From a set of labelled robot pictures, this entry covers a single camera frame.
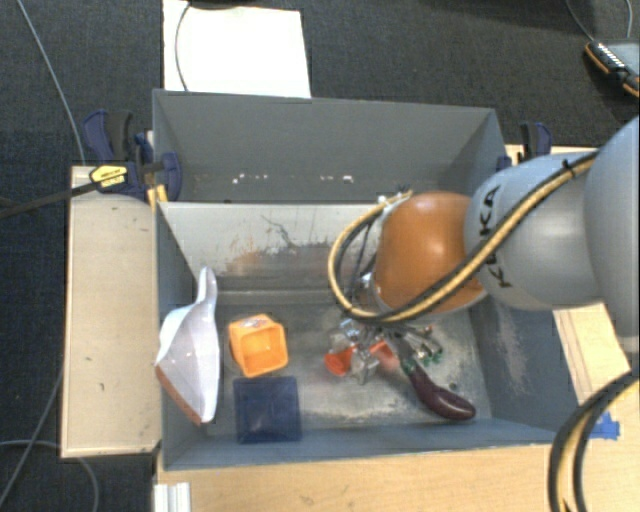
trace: blue tape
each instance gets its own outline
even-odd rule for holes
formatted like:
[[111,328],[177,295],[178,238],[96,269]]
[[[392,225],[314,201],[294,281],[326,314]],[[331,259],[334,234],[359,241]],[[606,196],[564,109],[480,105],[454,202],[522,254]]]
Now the blue tape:
[[613,421],[611,414],[605,412],[596,422],[589,439],[611,439],[617,441],[620,437],[620,422]]

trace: metal bracket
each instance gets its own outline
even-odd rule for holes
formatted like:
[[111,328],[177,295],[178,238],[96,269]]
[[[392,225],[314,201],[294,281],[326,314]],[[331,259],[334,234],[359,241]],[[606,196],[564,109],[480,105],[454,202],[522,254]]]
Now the metal bracket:
[[154,512],[191,512],[191,484],[153,486]]

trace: gray carpet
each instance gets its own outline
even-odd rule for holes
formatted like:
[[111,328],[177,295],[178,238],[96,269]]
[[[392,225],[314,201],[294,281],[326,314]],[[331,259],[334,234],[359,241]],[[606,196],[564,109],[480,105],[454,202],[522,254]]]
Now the gray carpet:
[[[600,37],[625,32],[622,0],[573,0]],[[25,0],[75,118],[134,112],[151,126],[162,80],[160,0]],[[600,145],[638,114],[638,103],[582,56],[585,37],[562,0],[291,0],[256,5],[303,13],[318,97],[495,108],[508,142],[518,123],[542,121],[558,144]],[[640,2],[634,1],[640,13]],[[638,37],[638,23],[634,26]],[[78,160],[71,130],[15,2],[0,3],[0,196],[57,192]],[[61,365],[66,207],[0,221],[0,441],[29,437]],[[42,439],[56,440],[52,414]],[[0,489],[20,452],[0,449]],[[150,507],[149,456],[94,461],[103,511]],[[8,511],[90,509],[76,464],[37,449]]]

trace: small object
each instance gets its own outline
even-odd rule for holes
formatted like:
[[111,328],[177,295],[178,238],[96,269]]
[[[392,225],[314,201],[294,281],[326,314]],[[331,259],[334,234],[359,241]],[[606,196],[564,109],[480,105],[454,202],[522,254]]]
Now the small object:
[[373,357],[369,350],[354,350],[351,357],[351,375],[358,384],[364,385],[376,373],[379,364],[378,359]]
[[238,443],[299,441],[298,385],[294,377],[233,381]]
[[344,377],[351,369],[351,358],[355,345],[351,345],[340,352],[327,352],[324,356],[324,365],[334,375]]
[[637,40],[590,41],[584,51],[600,71],[617,78],[632,96],[640,97],[640,43]]
[[229,324],[229,343],[245,377],[257,377],[289,363],[284,327],[267,315],[243,318]]
[[473,405],[452,391],[435,384],[422,366],[413,359],[403,359],[401,364],[420,401],[438,416],[453,421],[465,421],[476,415]]
[[211,421],[218,403],[220,345],[215,322],[218,285],[204,267],[194,304],[171,311],[160,329],[156,376],[196,425]]
[[393,372],[400,367],[400,360],[387,345],[384,339],[374,343],[369,352],[379,361],[380,366],[387,372]]

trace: orange plastic block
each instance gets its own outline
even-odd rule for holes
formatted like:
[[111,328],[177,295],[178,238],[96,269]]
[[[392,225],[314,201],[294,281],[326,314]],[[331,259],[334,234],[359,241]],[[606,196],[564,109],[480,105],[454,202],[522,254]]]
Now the orange plastic block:
[[355,345],[346,348],[342,352],[329,352],[324,356],[324,365],[334,375],[344,377],[351,368],[351,356],[355,350]]
[[246,377],[257,377],[289,363],[284,327],[267,315],[255,315],[229,324],[229,343]]

